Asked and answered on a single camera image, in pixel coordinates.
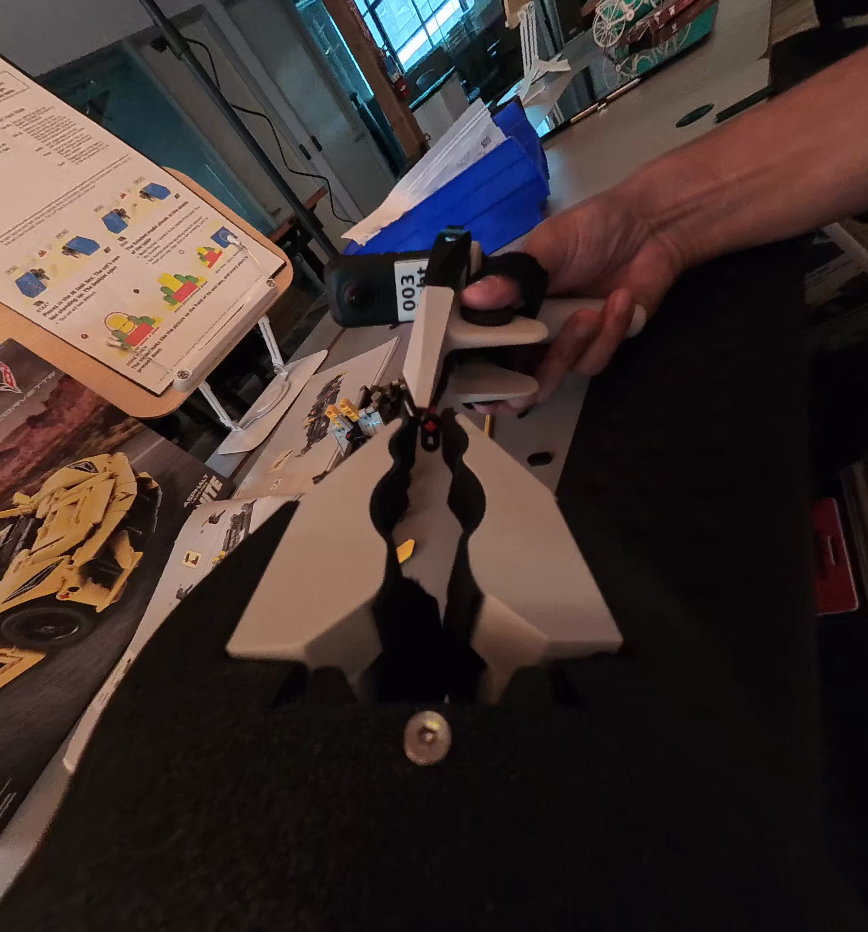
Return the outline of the black dimpled pad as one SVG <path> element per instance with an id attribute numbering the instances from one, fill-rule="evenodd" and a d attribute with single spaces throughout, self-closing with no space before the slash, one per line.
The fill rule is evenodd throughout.
<path id="1" fill-rule="evenodd" d="M 590 381 L 557 487 L 627 662 L 671 702 L 782 743 L 819 716 L 807 246 L 685 273 Z"/>

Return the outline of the black metal pole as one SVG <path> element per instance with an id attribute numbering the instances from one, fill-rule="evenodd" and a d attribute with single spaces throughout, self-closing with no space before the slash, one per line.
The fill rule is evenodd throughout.
<path id="1" fill-rule="evenodd" d="M 262 148 L 256 137 L 250 132 L 241 119 L 241 115 L 232 107 L 212 76 L 207 73 L 203 64 L 198 61 L 195 54 L 190 50 L 185 38 L 163 14 L 160 6 L 153 1 L 141 1 L 139 4 L 145 9 L 153 24 L 160 30 L 162 37 L 172 49 L 175 57 L 192 72 L 195 79 L 204 88 L 208 98 L 213 101 L 218 110 L 223 114 L 236 136 L 265 172 L 271 184 L 287 202 L 294 215 L 300 221 L 300 225 L 329 258 L 339 255 L 338 249 L 333 244 L 324 227 L 315 219 L 312 211 L 306 208 L 304 203 L 298 198 L 296 192 L 288 183 L 283 173 L 272 162 L 267 152 Z"/>

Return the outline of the brown flat box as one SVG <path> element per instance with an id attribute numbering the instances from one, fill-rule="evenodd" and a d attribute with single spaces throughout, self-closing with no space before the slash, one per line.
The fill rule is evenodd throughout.
<path id="1" fill-rule="evenodd" d="M 583 18 L 592 22 L 592 6 L 598 1 L 585 2 L 581 8 Z M 667 29 L 671 24 L 680 26 L 695 18 L 706 8 L 717 5 L 717 1 L 664 1 L 664 4 L 644 17 L 638 25 L 630 29 L 625 45 L 619 44 L 617 48 L 626 48 L 638 44 L 643 39 L 658 40 L 667 37 Z"/>

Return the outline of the yellow toy car set box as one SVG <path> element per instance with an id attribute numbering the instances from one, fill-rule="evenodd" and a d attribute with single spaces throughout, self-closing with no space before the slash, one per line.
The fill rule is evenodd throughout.
<path id="1" fill-rule="evenodd" d="M 0 835 L 135 635 L 196 508 L 233 483 L 0 344 Z"/>

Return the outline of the teal carry bag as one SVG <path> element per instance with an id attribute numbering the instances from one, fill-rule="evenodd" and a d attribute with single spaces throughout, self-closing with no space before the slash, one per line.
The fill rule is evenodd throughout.
<path id="1" fill-rule="evenodd" d="M 606 58 L 613 66 L 613 75 L 624 84 L 635 78 L 649 76 L 680 59 L 708 40 L 717 12 L 718 5 L 713 5 L 680 26 L 671 24 L 667 29 L 666 40 L 658 44 L 646 40 L 637 46 L 607 52 Z"/>

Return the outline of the lego car chassis model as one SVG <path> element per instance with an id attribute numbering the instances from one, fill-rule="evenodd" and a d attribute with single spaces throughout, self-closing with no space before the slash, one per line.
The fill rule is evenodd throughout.
<path id="1" fill-rule="evenodd" d="M 403 414 L 407 385 L 404 379 L 395 379 L 372 387 L 364 387 L 359 403 L 340 398 L 325 408 L 328 435 L 337 446 L 340 456 L 362 447 L 382 429 Z"/>

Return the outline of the red flat packet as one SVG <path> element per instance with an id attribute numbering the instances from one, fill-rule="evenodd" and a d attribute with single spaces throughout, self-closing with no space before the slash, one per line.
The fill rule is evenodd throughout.
<path id="1" fill-rule="evenodd" d="M 846 614 L 859 609 L 847 537 L 837 500 L 826 497 L 812 507 L 813 579 L 817 614 Z"/>

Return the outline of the white document stand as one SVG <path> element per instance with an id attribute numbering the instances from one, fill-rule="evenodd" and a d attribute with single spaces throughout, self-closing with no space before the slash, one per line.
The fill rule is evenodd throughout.
<path id="1" fill-rule="evenodd" d="M 324 349 L 288 364 L 268 317 L 263 316 L 259 320 L 258 328 L 273 365 L 274 377 L 240 420 L 230 416 L 207 381 L 198 387 L 218 421 L 228 431 L 216 450 L 216 454 L 221 457 L 245 455 L 261 446 L 283 420 L 328 355 Z"/>

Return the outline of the person's right forearm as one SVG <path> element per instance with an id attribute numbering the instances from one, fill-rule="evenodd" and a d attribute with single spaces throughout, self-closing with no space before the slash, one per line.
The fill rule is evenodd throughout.
<path id="1" fill-rule="evenodd" d="M 651 167 L 689 263 L 868 212 L 868 47 Z"/>

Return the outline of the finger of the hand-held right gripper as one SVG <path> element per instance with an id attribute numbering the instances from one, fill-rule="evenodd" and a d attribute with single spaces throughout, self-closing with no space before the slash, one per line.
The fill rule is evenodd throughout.
<path id="1" fill-rule="evenodd" d="M 453 306 L 453 290 L 426 286 L 409 337 L 403 379 L 416 411 L 431 407 L 440 379 L 441 351 Z"/>

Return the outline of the person's right hand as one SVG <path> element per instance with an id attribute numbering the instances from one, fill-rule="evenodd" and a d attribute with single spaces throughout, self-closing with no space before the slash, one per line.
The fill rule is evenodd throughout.
<path id="1" fill-rule="evenodd" d="M 570 316 L 546 351 L 530 396 L 479 403 L 488 415 L 519 413 L 547 401 L 568 375 L 594 377 L 612 361 L 642 310 L 649 320 L 696 259 L 683 226 L 662 215 L 653 195 L 619 186 L 551 216 L 523 239 L 547 275 L 551 296 L 601 300 Z"/>

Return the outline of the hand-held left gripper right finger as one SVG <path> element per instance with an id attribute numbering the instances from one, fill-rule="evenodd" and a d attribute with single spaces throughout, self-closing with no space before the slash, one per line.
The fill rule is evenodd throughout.
<path id="1" fill-rule="evenodd" d="M 443 615 L 450 699 L 495 703 L 522 668 L 619 651 L 554 494 L 465 415 L 443 414 L 442 455 L 461 529 Z"/>

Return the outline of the blue plastic bin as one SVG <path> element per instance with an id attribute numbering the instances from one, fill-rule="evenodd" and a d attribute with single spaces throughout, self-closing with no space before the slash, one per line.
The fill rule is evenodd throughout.
<path id="1" fill-rule="evenodd" d="M 494 121 L 506 135 L 503 142 L 366 245 L 346 246 L 344 254 L 428 251 L 447 227 L 463 227 L 491 253 L 536 227 L 550 194 L 540 137 L 518 99 Z"/>

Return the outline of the open instruction booklet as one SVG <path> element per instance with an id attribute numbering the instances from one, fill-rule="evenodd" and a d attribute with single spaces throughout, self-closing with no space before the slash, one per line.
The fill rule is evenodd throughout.
<path id="1" fill-rule="evenodd" d="M 400 342 L 396 336 L 311 375 L 239 490 L 200 506 L 187 521 L 153 594 L 153 611 L 172 612 L 282 504 L 310 491 L 314 478 L 340 460 L 327 408 L 341 399 L 357 403 L 363 389 L 379 384 Z"/>

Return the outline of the wooden post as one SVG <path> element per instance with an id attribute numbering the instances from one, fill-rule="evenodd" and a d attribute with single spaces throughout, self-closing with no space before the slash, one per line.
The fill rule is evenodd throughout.
<path id="1" fill-rule="evenodd" d="M 408 104 L 395 89 L 381 50 L 360 15 L 356 3 L 324 1 L 323 4 L 379 102 L 408 163 L 412 164 L 427 151 L 426 134 L 418 125 Z"/>

